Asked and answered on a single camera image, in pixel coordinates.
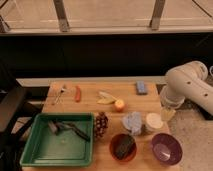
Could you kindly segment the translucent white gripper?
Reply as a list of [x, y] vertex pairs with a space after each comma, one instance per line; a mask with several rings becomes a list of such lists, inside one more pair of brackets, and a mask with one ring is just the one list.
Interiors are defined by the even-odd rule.
[[162, 109], [161, 118], [164, 122], [168, 122], [176, 113], [174, 109], [179, 108], [183, 104], [185, 97], [177, 94], [169, 86], [164, 86], [160, 92], [160, 100], [167, 107]]

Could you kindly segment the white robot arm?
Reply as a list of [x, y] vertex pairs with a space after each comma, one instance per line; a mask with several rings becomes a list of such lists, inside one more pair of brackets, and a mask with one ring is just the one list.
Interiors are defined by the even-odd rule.
[[164, 107], [178, 109], [186, 99], [199, 106], [204, 118], [213, 121], [213, 86], [206, 82], [208, 69], [200, 61], [191, 61], [169, 69], [166, 85], [160, 92]]

